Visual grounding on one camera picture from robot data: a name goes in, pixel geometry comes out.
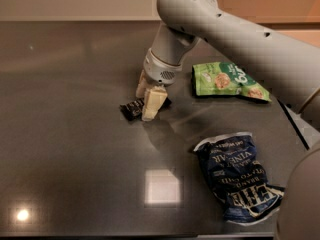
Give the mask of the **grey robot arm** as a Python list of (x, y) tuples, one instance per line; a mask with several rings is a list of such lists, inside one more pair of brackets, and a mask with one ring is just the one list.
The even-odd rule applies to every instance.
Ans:
[[(185, 54), (203, 39), (320, 128), (320, 50), (219, 9), (217, 0), (157, 0), (162, 20), (140, 75), (136, 95), (142, 119), (152, 120), (165, 87), (182, 70)], [(320, 143), (293, 169), (278, 214), (274, 240), (320, 239)]]

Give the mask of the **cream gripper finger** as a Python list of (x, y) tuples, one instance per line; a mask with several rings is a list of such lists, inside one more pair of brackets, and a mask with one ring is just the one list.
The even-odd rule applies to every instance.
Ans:
[(144, 96), (142, 120), (153, 120), (164, 104), (167, 96), (167, 91), (163, 86), (154, 86), (151, 89), (147, 89)]
[(147, 76), (145, 74), (145, 71), (142, 70), (139, 78), (139, 82), (136, 88), (136, 97), (137, 98), (143, 98), (145, 95), (145, 91), (147, 88), (150, 87), (150, 84), (148, 83)]

